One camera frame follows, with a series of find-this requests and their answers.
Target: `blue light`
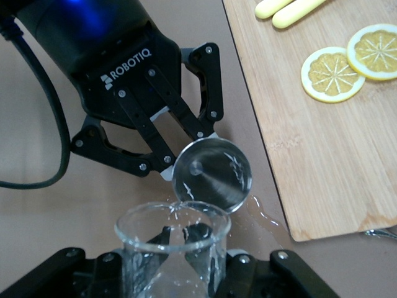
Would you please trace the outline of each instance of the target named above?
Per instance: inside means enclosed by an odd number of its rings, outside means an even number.
[[[107,1],[65,1],[67,15],[76,25],[78,24],[77,33],[81,38],[99,38],[111,29],[117,5],[109,4]]]

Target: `glass rim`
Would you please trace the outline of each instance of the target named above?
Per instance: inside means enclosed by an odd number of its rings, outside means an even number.
[[[134,214],[140,210],[145,210],[145,209],[153,209],[157,207],[166,207],[170,208],[173,205],[182,205],[182,206],[187,206],[191,207],[194,209],[193,205],[200,205],[203,207],[208,207],[214,210],[220,217],[223,217],[225,220],[224,226],[217,232],[215,233],[215,236],[211,236],[210,238],[204,239],[204,240],[199,240],[196,242],[188,243],[188,244],[183,244],[183,245],[159,245],[159,244],[154,244],[154,243],[147,243],[147,242],[141,242],[141,241],[135,241],[131,239],[131,237],[127,236],[126,233],[122,231],[120,228],[120,221],[128,215]],[[129,209],[125,214],[123,214],[121,217],[119,217],[116,221],[116,224],[114,226],[115,232],[118,235],[119,239],[123,243],[127,243],[134,248],[140,249],[140,250],[145,250],[148,253],[172,253],[172,252],[180,252],[180,251],[192,251],[192,250],[198,250],[200,248],[206,248],[214,243],[218,243],[222,239],[224,239],[227,235],[227,233],[230,231],[231,228],[231,219],[229,214],[224,211],[223,209],[219,208],[218,206],[209,204],[207,202],[201,202],[201,201],[177,201],[173,203],[165,203],[165,202],[149,202],[145,203],[142,205],[138,205],[134,208]]]

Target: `black cable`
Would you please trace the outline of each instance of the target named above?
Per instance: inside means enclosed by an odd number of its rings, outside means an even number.
[[[37,183],[10,183],[0,181],[0,187],[12,189],[38,189],[50,186],[56,183],[65,174],[68,168],[70,158],[70,136],[68,125],[66,123],[65,115],[61,106],[60,99],[56,93],[54,85],[45,72],[43,66],[22,37],[23,32],[18,25],[14,22],[14,17],[1,17],[0,16],[0,33],[6,40],[11,41],[19,53],[24,57],[25,61],[33,71],[35,77],[43,88],[48,103],[51,106],[53,115],[55,117],[56,126],[58,127],[59,135],[61,138],[61,161],[60,167],[56,174],[42,182]]]

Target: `glass beaker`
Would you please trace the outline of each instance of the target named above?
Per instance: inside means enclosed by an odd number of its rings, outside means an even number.
[[[115,225],[127,298],[213,297],[226,271],[228,214],[204,202],[148,203]]]

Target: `yellow object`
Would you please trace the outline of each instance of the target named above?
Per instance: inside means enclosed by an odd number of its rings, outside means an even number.
[[[397,78],[397,26],[371,25],[353,35],[347,59],[358,73],[375,80]]]
[[[295,0],[285,6],[273,16],[273,25],[276,28],[287,28],[301,19],[326,0]]]
[[[292,1],[293,0],[263,0],[255,7],[255,16],[260,19],[271,17]]]
[[[349,66],[345,48],[328,47],[306,59],[301,69],[301,80],[311,97],[335,103],[356,94],[363,86],[365,77]]]

